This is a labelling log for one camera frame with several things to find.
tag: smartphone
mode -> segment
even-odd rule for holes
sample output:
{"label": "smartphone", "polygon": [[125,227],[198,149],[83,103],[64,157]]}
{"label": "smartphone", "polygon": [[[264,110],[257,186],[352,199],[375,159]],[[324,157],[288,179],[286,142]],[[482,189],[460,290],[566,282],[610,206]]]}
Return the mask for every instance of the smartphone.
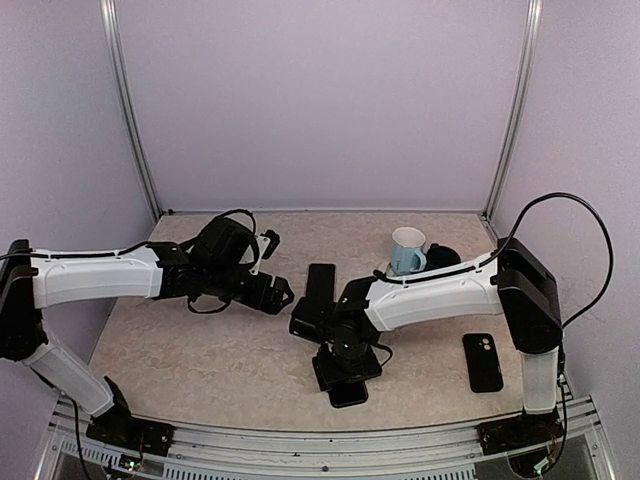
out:
{"label": "smartphone", "polygon": [[336,266],[332,263],[312,263],[307,275],[305,296],[321,309],[333,303]]}
{"label": "smartphone", "polygon": [[467,333],[462,337],[462,343],[471,391],[488,393],[502,390],[504,382],[493,337],[488,333]]}
{"label": "smartphone", "polygon": [[341,382],[329,390],[329,401],[333,408],[351,407],[360,405],[369,398],[367,386],[364,382]]}

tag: black stand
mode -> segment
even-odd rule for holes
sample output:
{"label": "black stand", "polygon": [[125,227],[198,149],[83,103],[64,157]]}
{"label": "black stand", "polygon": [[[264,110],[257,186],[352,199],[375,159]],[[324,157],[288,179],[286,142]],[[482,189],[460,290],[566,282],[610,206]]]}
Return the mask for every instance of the black stand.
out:
{"label": "black stand", "polygon": [[91,419],[87,437],[127,450],[166,457],[173,439],[173,426],[132,417],[118,386],[107,377],[105,380],[113,391],[114,406]]}
{"label": "black stand", "polygon": [[[382,367],[371,346],[357,340],[359,345],[356,348],[361,349],[359,354],[351,359],[336,355],[334,289],[335,265],[310,265],[306,294],[292,312],[289,332],[320,344],[312,360],[318,386],[329,394],[333,407],[343,408],[367,401],[369,394],[364,382],[382,375]],[[348,341],[344,340],[344,347],[348,347]]]}
{"label": "black stand", "polygon": [[523,413],[514,418],[478,425],[480,445],[485,455],[538,445],[548,442],[552,436],[560,438],[563,433],[557,409],[544,415]]}

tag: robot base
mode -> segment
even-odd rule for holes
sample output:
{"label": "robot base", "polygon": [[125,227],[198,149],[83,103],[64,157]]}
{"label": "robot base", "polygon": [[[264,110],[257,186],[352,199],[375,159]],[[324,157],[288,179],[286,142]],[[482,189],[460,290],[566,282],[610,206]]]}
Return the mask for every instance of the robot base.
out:
{"label": "robot base", "polygon": [[167,423],[141,418],[112,418],[91,422],[87,437],[134,452],[166,457],[173,438],[173,427]]}
{"label": "robot base", "polygon": [[132,417],[118,386],[109,377],[105,377],[105,380],[113,392],[114,405],[99,417],[91,418],[87,437],[133,450],[140,455],[150,453],[166,457],[173,440],[174,427],[168,423]]}
{"label": "robot base", "polygon": [[345,371],[338,365],[326,343],[320,347],[312,363],[318,386],[321,391],[329,394],[329,401],[334,408],[350,407],[366,402],[369,394],[365,380],[382,374],[382,368],[370,346],[358,362],[356,371]]}
{"label": "robot base", "polygon": [[478,425],[480,445],[485,455],[517,450],[562,437],[564,429],[558,410],[543,415],[521,415]]}

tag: metal frame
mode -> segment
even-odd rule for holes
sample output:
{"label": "metal frame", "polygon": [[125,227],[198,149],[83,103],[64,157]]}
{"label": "metal frame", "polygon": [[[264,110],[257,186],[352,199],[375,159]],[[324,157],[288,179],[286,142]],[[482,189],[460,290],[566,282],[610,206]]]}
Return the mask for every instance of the metal frame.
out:
{"label": "metal frame", "polygon": [[142,182],[144,195],[151,210],[153,219],[157,222],[162,216],[162,207],[158,197],[157,189],[151,175],[149,164],[142,147],[142,138],[136,120],[131,92],[127,83],[127,71],[124,64],[124,54],[122,52],[122,44],[120,42],[120,30],[118,28],[118,16],[116,12],[115,0],[100,0],[102,7],[102,21],[104,22],[104,30],[109,44],[109,53],[113,64],[113,71],[116,76],[116,85],[118,87],[118,95],[120,97],[120,106],[127,125],[129,140],[133,150],[136,169]]}
{"label": "metal frame", "polygon": [[[127,83],[127,74],[125,68],[124,54],[120,40],[120,31],[118,27],[118,16],[116,11],[116,0],[100,0],[102,6],[102,17],[104,28],[109,44],[109,51],[113,64],[114,73],[116,75],[116,83],[120,104],[127,125],[131,147],[134,153],[136,169],[142,182],[144,194],[155,221],[158,221],[163,215],[157,188],[155,186],[151,169],[146,159],[146,155],[142,146],[142,138],[138,128],[133,100]],[[536,43],[538,39],[538,30],[540,27],[540,17],[542,12],[542,0],[529,0],[529,8],[525,24],[524,40],[522,44],[522,52],[520,55],[520,64],[518,68],[518,77],[516,81],[516,90],[511,105],[507,130],[502,142],[498,167],[496,169],[489,197],[487,199],[482,216],[486,224],[492,230],[491,221],[497,208],[500,195],[504,188],[507,172],[511,163],[513,149],[518,136],[520,120],[524,111],[527,88],[533,59],[535,54]]]}
{"label": "metal frame", "polygon": [[493,219],[493,215],[500,200],[500,195],[504,189],[504,183],[507,178],[509,165],[511,164],[513,150],[518,138],[520,120],[522,119],[522,113],[524,111],[527,88],[529,86],[529,78],[531,76],[531,69],[533,67],[533,59],[538,41],[541,13],[542,0],[529,0],[529,12],[527,14],[524,41],[522,43],[522,53],[520,55],[520,67],[518,69],[516,91],[511,105],[507,131],[502,142],[498,168],[493,178],[491,190],[489,191],[489,198],[487,199],[487,203],[483,211],[483,216],[489,223],[491,223],[491,220]]}
{"label": "metal frame", "polygon": [[[582,436],[587,439],[599,480],[615,479],[609,445],[591,398],[569,400],[567,407],[569,438]],[[53,478],[62,454],[77,456],[73,418],[70,401],[62,398],[49,424],[36,480]],[[80,422],[81,431],[84,431],[88,417],[81,414]],[[174,443],[168,457],[145,455],[147,470],[137,475],[141,478],[179,480],[475,478],[477,463],[506,455],[483,456],[476,431],[480,422],[326,433],[174,423]],[[111,458],[113,464],[122,453],[135,455],[135,452],[107,446],[84,435],[82,445],[89,463],[106,465]]]}

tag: blue mug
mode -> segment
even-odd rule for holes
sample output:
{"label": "blue mug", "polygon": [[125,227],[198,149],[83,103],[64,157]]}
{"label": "blue mug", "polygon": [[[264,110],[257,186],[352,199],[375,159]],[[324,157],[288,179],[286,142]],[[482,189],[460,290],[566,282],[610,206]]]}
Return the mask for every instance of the blue mug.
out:
{"label": "blue mug", "polygon": [[427,267],[427,257],[422,251],[427,241],[424,233],[413,227],[397,228],[391,235],[391,269],[396,275],[422,272]]}

